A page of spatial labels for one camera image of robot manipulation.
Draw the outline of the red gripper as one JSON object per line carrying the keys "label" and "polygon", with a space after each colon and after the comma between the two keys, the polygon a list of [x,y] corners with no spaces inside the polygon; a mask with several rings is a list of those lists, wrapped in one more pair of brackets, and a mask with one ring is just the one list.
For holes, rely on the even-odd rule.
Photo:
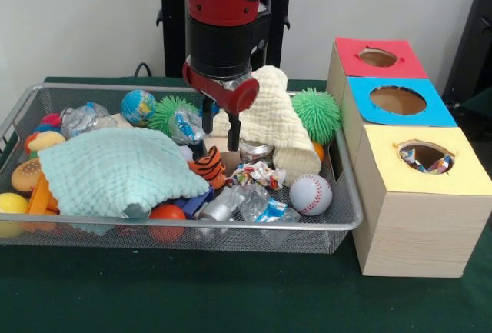
{"label": "red gripper", "polygon": [[205,133],[213,130],[213,101],[228,113],[228,150],[236,152],[239,148],[241,121],[238,113],[249,109],[259,93],[259,82],[251,73],[233,80],[218,80],[196,72],[189,62],[182,68],[184,80],[196,91],[205,95],[202,105],[202,128]]}

